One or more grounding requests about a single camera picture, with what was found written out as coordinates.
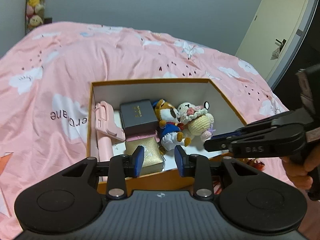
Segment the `person's right hand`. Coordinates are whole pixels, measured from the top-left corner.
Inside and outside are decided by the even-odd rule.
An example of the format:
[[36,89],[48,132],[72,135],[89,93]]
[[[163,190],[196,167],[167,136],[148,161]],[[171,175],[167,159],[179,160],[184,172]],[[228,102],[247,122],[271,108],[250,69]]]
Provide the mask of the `person's right hand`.
[[308,175],[320,163],[319,146],[314,148],[303,165],[294,164],[289,157],[281,157],[283,168],[289,180],[299,189],[309,190],[313,179]]

